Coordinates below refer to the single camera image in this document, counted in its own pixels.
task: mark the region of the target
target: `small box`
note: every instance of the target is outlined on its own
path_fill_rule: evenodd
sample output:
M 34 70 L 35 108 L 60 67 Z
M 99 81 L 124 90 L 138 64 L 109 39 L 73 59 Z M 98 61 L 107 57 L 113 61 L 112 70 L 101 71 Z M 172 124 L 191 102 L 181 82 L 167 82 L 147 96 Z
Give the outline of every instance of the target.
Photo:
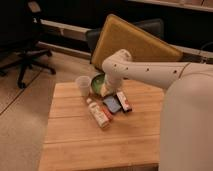
M 117 98 L 123 108 L 124 112 L 129 112 L 132 111 L 132 107 L 129 104 L 129 101 L 127 100 L 126 96 L 124 95 L 124 93 L 122 91 L 119 91 L 116 93 Z
M 118 100 L 114 98 L 113 96 L 107 96 L 103 103 L 107 106 L 110 112 L 115 114 L 121 109 L 121 105 L 119 104 Z

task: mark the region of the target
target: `clear plastic cup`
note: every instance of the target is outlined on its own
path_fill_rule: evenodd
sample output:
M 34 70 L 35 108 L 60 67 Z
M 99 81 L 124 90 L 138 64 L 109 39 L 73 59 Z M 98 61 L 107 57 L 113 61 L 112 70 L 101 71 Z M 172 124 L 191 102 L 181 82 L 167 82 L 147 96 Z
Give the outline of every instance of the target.
M 91 85 L 91 78 L 89 76 L 80 76 L 76 78 L 75 83 L 77 84 L 83 97 L 89 96 Z

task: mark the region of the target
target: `bottle cap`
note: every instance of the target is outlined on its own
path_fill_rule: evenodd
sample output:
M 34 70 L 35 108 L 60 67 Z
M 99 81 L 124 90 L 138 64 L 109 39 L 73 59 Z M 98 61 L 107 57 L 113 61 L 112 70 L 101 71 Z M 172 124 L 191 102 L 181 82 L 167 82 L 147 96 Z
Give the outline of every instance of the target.
M 92 102 L 92 99 L 91 98 L 87 98 L 86 102 L 87 102 L 87 104 L 90 104 Z

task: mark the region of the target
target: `floor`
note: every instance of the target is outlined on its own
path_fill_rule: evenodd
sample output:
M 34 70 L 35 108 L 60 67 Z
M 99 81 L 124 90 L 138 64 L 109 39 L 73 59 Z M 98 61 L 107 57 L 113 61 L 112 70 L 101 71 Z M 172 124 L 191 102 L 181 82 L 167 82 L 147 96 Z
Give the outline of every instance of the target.
M 11 55 L 1 64 L 16 58 Z M 16 85 L 19 68 L 10 69 L 7 76 L 0 77 L 1 171 L 37 171 L 55 83 L 97 74 L 88 60 L 56 52 L 42 61 L 53 66 L 57 74 L 50 75 L 34 67 L 27 71 L 25 90 Z

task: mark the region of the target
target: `wooden tabletop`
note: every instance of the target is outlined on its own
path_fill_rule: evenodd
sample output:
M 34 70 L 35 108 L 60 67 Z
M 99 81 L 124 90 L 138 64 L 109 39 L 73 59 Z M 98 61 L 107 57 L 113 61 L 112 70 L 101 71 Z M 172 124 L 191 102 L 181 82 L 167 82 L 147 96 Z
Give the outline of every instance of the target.
M 57 84 L 39 171 L 156 165 L 163 92 L 131 80 L 122 89 L 133 111 L 117 113 L 102 130 L 75 83 Z

